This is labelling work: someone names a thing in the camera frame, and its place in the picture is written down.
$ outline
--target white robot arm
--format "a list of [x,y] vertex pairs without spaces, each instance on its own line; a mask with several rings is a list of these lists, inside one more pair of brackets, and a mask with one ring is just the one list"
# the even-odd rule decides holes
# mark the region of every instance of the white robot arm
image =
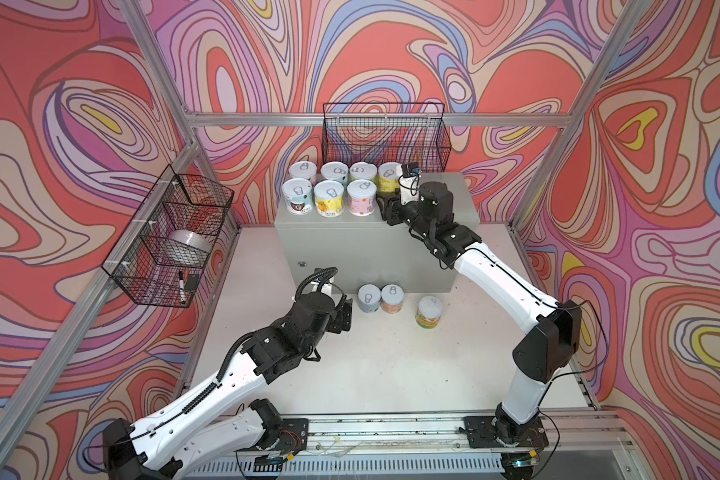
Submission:
[[[517,369],[488,434],[496,446],[516,446],[528,439],[529,428],[538,422],[538,406],[553,374],[576,352],[580,308],[570,301],[560,304],[538,290],[473,231],[453,222],[453,196],[444,184],[416,185],[416,190],[403,195],[404,201],[399,196],[380,199],[382,217],[388,224],[406,223],[414,238],[445,265],[480,285],[526,334],[513,351]],[[325,331],[349,330],[351,301],[342,296],[334,306],[324,293],[335,274],[331,268],[307,277],[286,316],[238,339],[219,371],[181,398],[132,425],[122,418],[110,424],[104,430],[110,480],[177,480],[240,448],[283,452],[278,444],[283,420],[267,400],[252,402],[240,415],[209,424],[301,360],[319,360],[316,345]],[[317,291],[302,296],[311,282],[317,283]]]
[[[178,480],[241,448],[285,454],[301,449],[303,434],[290,432],[288,421],[266,399],[251,402],[238,416],[209,424],[301,360],[319,361],[316,347],[326,331],[350,329],[352,301],[342,295],[334,305],[330,297],[336,272],[331,267],[304,279],[283,318],[240,337],[219,370],[182,397],[133,424],[123,418],[109,424],[103,444],[110,480]],[[309,283],[316,284],[316,291],[302,294]]]
[[453,195],[445,184],[418,184],[418,166],[400,167],[400,195],[382,197],[382,218],[406,224],[441,264],[480,285],[518,324],[525,338],[512,352],[517,365],[507,397],[496,408],[493,429],[500,446],[516,446],[538,421],[538,407],[557,369],[576,353],[581,308],[560,303],[502,262],[475,232],[454,222]]

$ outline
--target red wire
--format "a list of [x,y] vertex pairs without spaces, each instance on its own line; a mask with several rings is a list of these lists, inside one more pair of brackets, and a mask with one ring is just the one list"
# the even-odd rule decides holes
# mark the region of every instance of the red wire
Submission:
[[295,434],[294,432],[291,432],[290,430],[283,430],[283,431],[285,433],[287,433],[288,435],[290,435],[291,438],[293,438],[294,446],[296,446],[296,440],[298,440],[298,449],[301,450],[302,446],[304,445],[302,443],[302,438],[300,436],[298,436],[297,434]]

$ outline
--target black cable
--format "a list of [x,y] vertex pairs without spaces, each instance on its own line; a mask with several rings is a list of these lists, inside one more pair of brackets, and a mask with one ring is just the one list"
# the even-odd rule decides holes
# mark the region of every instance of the black cable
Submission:
[[[582,371],[580,371],[580,372],[566,372],[566,373],[561,373],[561,374],[559,374],[559,375],[556,375],[556,376],[552,377],[552,379],[549,380],[549,382],[547,383],[547,389],[544,390],[544,394],[541,396],[541,399],[539,400],[539,404],[541,404],[541,400],[544,400],[544,397],[547,395],[547,392],[549,391],[550,386],[552,386],[552,382],[554,382],[555,380],[559,379],[559,378],[562,377],[562,376],[566,376],[566,375],[576,375],[577,373],[588,373],[588,372],[592,372],[593,370],[599,369],[599,368],[605,363],[605,361],[608,360],[608,354],[610,353],[610,343],[608,342],[608,336],[605,334],[605,329],[603,328],[603,323],[600,321],[600,315],[597,314],[597,309],[595,308],[595,305],[592,304],[592,301],[591,301],[591,300],[585,300],[584,302],[579,303],[579,304],[576,305],[576,306],[569,306],[569,307],[564,307],[564,306],[562,306],[562,305],[550,305],[549,303],[544,302],[541,298],[539,298],[538,296],[536,296],[532,291],[528,290],[528,288],[527,288],[522,282],[520,282],[520,281],[519,281],[518,279],[516,279],[513,275],[511,275],[509,272],[507,272],[507,270],[506,270],[505,268],[503,268],[503,267],[501,266],[501,264],[497,263],[495,260],[493,260],[492,258],[490,258],[485,252],[483,252],[483,251],[480,250],[479,248],[471,247],[471,248],[465,249],[465,250],[464,250],[464,253],[466,254],[466,253],[469,252],[470,250],[474,250],[474,251],[480,252],[486,259],[488,259],[489,262],[491,262],[494,266],[497,266],[498,268],[500,268],[502,272],[504,272],[505,274],[507,274],[507,276],[508,276],[509,278],[511,278],[512,280],[514,280],[515,283],[519,284],[519,285],[523,288],[523,290],[525,290],[526,292],[528,292],[528,293],[529,293],[533,298],[535,298],[536,301],[537,301],[539,304],[541,304],[541,305],[548,306],[549,308],[554,308],[554,309],[556,309],[556,310],[566,310],[566,311],[568,311],[568,310],[580,309],[580,308],[582,307],[582,305],[585,305],[585,304],[587,304],[587,303],[589,303],[590,306],[592,307],[592,312],[595,314],[595,320],[597,320],[597,325],[600,326],[600,331],[603,333],[603,341],[605,342],[605,356],[604,356],[603,359],[600,360],[595,366],[593,366],[593,367],[591,367],[591,368],[589,368],[589,369],[582,370]],[[451,263],[450,266],[453,266],[453,265],[456,263],[456,260],[454,260],[453,263]]]
[[[597,320],[597,325],[600,327],[600,331],[603,333],[603,341],[605,342],[605,356],[600,360],[595,366],[592,366],[586,370],[581,370],[580,372],[566,372],[566,373],[560,373],[554,377],[552,377],[551,380],[547,383],[547,389],[544,390],[544,394],[542,394],[541,398],[539,399],[539,405],[541,404],[541,401],[544,400],[544,398],[547,396],[547,392],[550,390],[550,387],[552,386],[552,382],[559,379],[562,376],[566,375],[576,375],[577,373],[588,373],[592,372],[594,370],[599,369],[606,360],[608,360],[608,354],[610,353],[610,343],[608,342],[608,336],[605,334],[605,329],[603,328],[603,323],[600,321],[600,315],[597,314],[597,310],[595,309],[595,306],[590,302],[589,300],[585,300],[584,302],[580,303],[578,306],[582,306],[589,303],[592,307],[592,312],[595,314],[595,320]],[[597,342],[595,342],[595,352],[597,352]]]
[[232,361],[232,357],[235,356],[235,353],[237,353],[238,349],[240,348],[240,345],[242,343],[250,338],[253,337],[254,332],[248,332],[241,336],[239,339],[235,340],[235,342],[232,344],[230,349],[226,352],[226,356],[224,357],[224,361],[221,362],[221,367],[219,368],[219,372],[216,374],[216,380],[218,383],[221,383],[221,380],[224,378],[224,375],[226,375],[226,370],[230,368],[230,363]]
[[239,459],[238,456],[237,456],[237,450],[235,450],[235,461],[237,461],[237,469],[240,470],[240,475],[242,475],[243,478],[245,478],[246,480],[248,480],[248,477],[247,477],[246,474],[243,473],[243,471],[242,471],[242,466],[240,466],[240,459]]
[[[162,422],[161,424],[159,424],[157,427],[155,427],[153,430],[147,430],[147,431],[145,431],[145,432],[143,432],[143,433],[140,433],[139,435],[137,435],[137,436],[135,436],[135,437],[128,438],[127,440],[120,440],[119,442],[115,442],[115,443],[113,443],[112,445],[110,445],[110,447],[115,447],[115,446],[118,446],[118,445],[123,445],[124,443],[132,442],[133,440],[136,440],[136,439],[138,439],[138,438],[141,438],[141,437],[147,436],[147,435],[149,435],[149,434],[152,434],[152,433],[154,433],[155,430],[157,430],[158,428],[160,428],[160,427],[162,427],[162,426],[164,426],[164,425],[167,425],[168,423],[170,423],[170,422],[172,422],[173,420],[175,420],[176,418],[178,418],[182,413],[183,413],[183,412],[179,412],[179,413],[175,414],[174,416],[172,416],[171,418],[168,418],[167,420],[165,420],[164,422]],[[91,468],[93,468],[93,469],[95,469],[95,470],[98,470],[99,472],[106,473],[106,470],[102,470],[101,468],[99,468],[99,467],[95,466],[94,464],[90,463],[90,462],[88,461],[88,458],[85,456],[85,453],[86,453],[88,450],[91,450],[92,448],[104,448],[104,445],[88,445],[87,447],[83,447],[83,453],[81,454],[82,457],[83,457],[83,462],[86,462],[86,464],[87,464],[89,467],[91,467]]]
[[94,465],[93,463],[88,462],[88,458],[85,456],[85,453],[86,453],[86,450],[88,450],[89,448],[93,448],[93,447],[103,447],[103,445],[87,446],[87,447],[83,448],[83,454],[82,454],[82,455],[83,455],[83,462],[86,462],[86,464],[87,464],[89,467],[91,467],[93,470],[97,470],[98,472],[101,472],[101,473],[106,473],[106,470],[103,470],[102,468],[97,467],[97,466]]
[[554,420],[552,419],[552,417],[548,416],[546,413],[542,413],[541,410],[539,410],[539,414],[547,417],[547,418],[550,420],[550,422],[552,422],[552,425],[554,426],[554,429],[555,429],[555,431],[557,432],[557,441],[554,443],[554,448],[552,448],[552,452],[550,453],[550,456],[547,457],[547,460],[544,462],[544,464],[541,466],[541,468],[539,468],[539,469],[536,471],[536,473],[534,474],[534,476],[530,477],[531,480],[532,480],[533,478],[536,478],[537,476],[539,476],[539,474],[541,474],[541,471],[544,470],[544,469],[547,467],[547,465],[549,465],[549,462],[550,462],[550,460],[552,459],[552,456],[553,456],[554,453],[557,451],[557,447],[560,445],[560,429],[557,427],[557,423],[554,422]]
[[309,283],[312,283],[313,281],[317,280],[318,278],[322,278],[326,274],[331,274],[328,276],[330,279],[332,276],[334,276],[336,273],[338,273],[338,268],[335,266],[329,266],[328,268],[324,268],[322,270],[318,270],[314,274],[311,274],[304,280],[302,280],[301,283],[298,284],[298,287],[296,288],[296,294],[293,296],[294,300],[298,300],[302,296],[302,292],[304,291],[304,287],[307,286]]
[[413,193],[413,192],[415,192],[416,190],[418,190],[418,182],[419,182],[419,179],[421,178],[421,176],[420,176],[419,174],[416,174],[415,177],[416,177],[416,184],[415,184],[416,186],[415,186],[415,187],[413,186],[413,184],[412,184],[411,187],[406,187],[405,185],[401,184],[401,183],[400,183],[400,179],[403,178],[402,175],[401,175],[400,177],[398,177],[398,185],[400,186],[400,188],[405,188],[406,190],[408,190],[408,191],[410,191],[411,193]]

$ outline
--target can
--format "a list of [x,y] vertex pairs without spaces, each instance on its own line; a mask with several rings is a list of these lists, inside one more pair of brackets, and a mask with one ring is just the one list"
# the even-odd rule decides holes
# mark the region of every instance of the can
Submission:
[[288,173],[292,178],[307,178],[313,187],[317,183],[317,165],[312,162],[306,160],[293,162],[288,168]]
[[322,216],[339,216],[344,211],[344,186],[335,180],[323,180],[315,186],[315,205]]
[[393,194],[398,183],[398,162],[387,162],[378,168],[378,192],[380,194]]
[[397,313],[403,308],[405,292],[400,285],[393,283],[382,288],[382,310],[386,313]]
[[347,187],[349,213],[357,216],[370,215],[376,205],[376,184],[370,180],[355,180]]
[[382,291],[371,283],[358,290],[358,307],[361,312],[374,313],[382,305]]
[[349,167],[342,162],[327,162],[320,169],[324,180],[336,180],[346,188],[349,184]]
[[349,181],[370,180],[376,183],[376,173],[378,173],[378,168],[374,164],[357,162],[349,168]]
[[304,215],[312,211],[312,184],[307,178],[291,178],[282,185],[282,196],[286,198],[286,208],[294,215]]
[[432,295],[423,296],[418,302],[416,312],[416,323],[425,329],[433,329],[438,325],[443,315],[443,303],[439,298]]

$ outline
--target swirl pattern wall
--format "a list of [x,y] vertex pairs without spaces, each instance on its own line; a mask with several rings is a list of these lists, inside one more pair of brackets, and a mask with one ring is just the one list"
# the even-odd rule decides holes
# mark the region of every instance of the swirl pattern wall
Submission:
[[[720,1],[654,2],[522,236],[657,478],[720,479]],[[585,315],[584,368],[604,354]]]
[[[620,2],[164,0],[148,14],[189,110],[312,112],[327,101],[426,101],[472,112],[567,112]],[[288,166],[321,129],[198,132],[243,223],[271,223]],[[507,221],[554,132],[452,128],[485,221]]]
[[[181,149],[115,0],[0,1],[0,409]],[[113,294],[2,478],[87,476],[106,420],[168,401],[229,233],[191,309]]]

